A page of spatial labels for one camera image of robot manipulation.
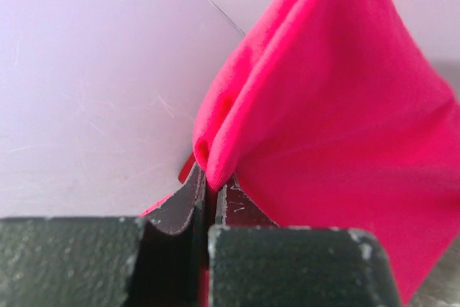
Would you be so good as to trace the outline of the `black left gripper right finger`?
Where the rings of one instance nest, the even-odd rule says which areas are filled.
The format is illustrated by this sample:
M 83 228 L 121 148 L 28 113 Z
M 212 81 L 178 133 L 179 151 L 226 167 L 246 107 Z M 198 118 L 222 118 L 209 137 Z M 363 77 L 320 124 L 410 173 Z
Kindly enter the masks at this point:
M 360 229 L 281 227 L 232 178 L 208 231 L 210 306 L 399 306 L 387 254 Z

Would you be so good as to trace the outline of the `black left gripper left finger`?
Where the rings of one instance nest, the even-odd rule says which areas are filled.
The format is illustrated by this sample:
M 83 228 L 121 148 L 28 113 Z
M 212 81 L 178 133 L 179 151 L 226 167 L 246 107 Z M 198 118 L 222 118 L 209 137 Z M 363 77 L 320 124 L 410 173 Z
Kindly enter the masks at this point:
M 195 306 L 206 179 L 145 216 L 1 220 L 3 306 Z

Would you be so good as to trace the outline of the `pink t shirt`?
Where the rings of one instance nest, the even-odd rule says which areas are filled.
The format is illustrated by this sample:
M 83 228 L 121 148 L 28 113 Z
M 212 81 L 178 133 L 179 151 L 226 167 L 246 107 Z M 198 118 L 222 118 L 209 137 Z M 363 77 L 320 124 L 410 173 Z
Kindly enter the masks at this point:
M 274 0 L 213 80 L 190 161 L 279 225 L 373 233 L 403 303 L 459 233 L 459 104 L 392 0 Z

